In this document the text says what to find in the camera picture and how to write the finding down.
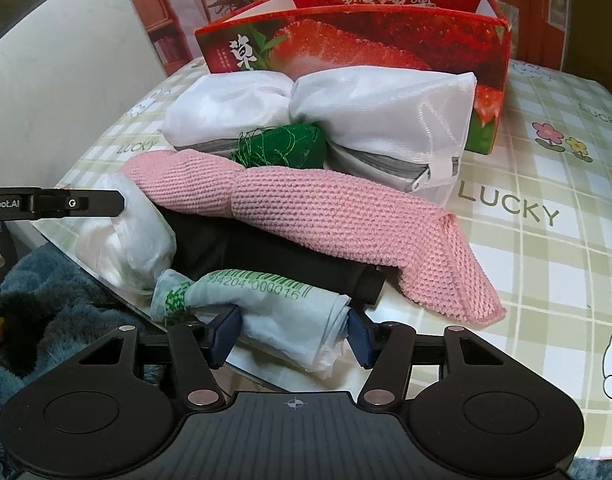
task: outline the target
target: red cardboard box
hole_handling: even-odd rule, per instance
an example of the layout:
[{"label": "red cardboard box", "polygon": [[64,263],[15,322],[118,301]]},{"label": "red cardboard box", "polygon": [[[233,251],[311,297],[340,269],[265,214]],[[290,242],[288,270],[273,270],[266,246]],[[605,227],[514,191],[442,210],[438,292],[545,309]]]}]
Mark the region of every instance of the red cardboard box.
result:
[{"label": "red cardboard box", "polygon": [[276,70],[297,79],[356,65],[473,72],[466,149],[493,148],[511,35],[489,0],[261,0],[195,36],[212,73]]}]

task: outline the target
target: pink towel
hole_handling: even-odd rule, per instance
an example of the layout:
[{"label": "pink towel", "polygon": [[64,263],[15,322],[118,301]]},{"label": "pink towel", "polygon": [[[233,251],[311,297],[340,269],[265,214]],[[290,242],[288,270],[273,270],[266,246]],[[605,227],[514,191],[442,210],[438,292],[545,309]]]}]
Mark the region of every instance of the pink towel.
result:
[{"label": "pink towel", "polygon": [[399,268],[404,295],[461,322],[505,315],[454,214],[433,203],[328,170],[244,169],[226,158],[156,151],[121,170],[154,203],[234,217],[315,251]]}]

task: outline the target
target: brown wall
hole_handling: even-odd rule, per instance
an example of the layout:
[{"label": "brown wall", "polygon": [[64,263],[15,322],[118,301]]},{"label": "brown wall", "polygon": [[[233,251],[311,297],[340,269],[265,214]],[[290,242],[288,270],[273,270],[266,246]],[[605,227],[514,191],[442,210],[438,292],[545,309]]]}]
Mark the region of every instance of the brown wall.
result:
[{"label": "brown wall", "polygon": [[564,72],[598,81],[612,94],[612,0],[571,0]]}]

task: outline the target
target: tablecloth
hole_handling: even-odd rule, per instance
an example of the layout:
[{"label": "tablecloth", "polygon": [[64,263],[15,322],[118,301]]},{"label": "tablecloth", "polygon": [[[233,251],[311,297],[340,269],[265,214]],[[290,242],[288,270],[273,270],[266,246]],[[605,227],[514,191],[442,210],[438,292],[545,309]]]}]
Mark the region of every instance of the tablecloth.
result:
[{"label": "tablecloth", "polygon": [[[94,187],[137,153],[172,149],[160,132],[166,108],[206,73],[197,59],[169,77],[110,127],[59,186]],[[508,310],[478,333],[577,401],[586,422],[578,456],[612,457],[612,399],[603,386],[612,337],[612,96],[596,82],[512,61],[495,148],[488,156],[464,154],[449,208]],[[76,261],[83,221],[34,225]],[[147,304],[123,299],[147,316]],[[369,315],[409,323],[419,333],[440,334],[452,324],[388,283]],[[244,346],[228,362],[293,391],[356,395],[368,374],[347,349],[327,380]],[[415,367],[409,396],[436,380],[436,368]]]}]

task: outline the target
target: blue fluffy blanket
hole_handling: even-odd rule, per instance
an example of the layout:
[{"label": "blue fluffy blanket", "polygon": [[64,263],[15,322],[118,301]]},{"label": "blue fluffy blanket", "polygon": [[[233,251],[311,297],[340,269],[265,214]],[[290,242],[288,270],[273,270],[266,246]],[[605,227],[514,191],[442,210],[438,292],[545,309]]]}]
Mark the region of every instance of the blue fluffy blanket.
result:
[{"label": "blue fluffy blanket", "polygon": [[[26,384],[110,330],[122,324],[148,330],[134,314],[95,306],[107,306],[113,303],[112,298],[92,277],[51,245],[45,245],[19,261],[1,288],[2,301],[10,302],[8,308],[26,301],[43,312],[55,314],[55,317],[37,345],[36,366],[28,375],[23,378],[14,375],[6,369],[5,360],[0,356],[0,409]],[[160,374],[160,369],[151,367],[144,378],[156,384]],[[0,443],[0,480],[13,472],[14,467]],[[569,474],[574,480],[612,480],[612,461],[576,459]]]}]

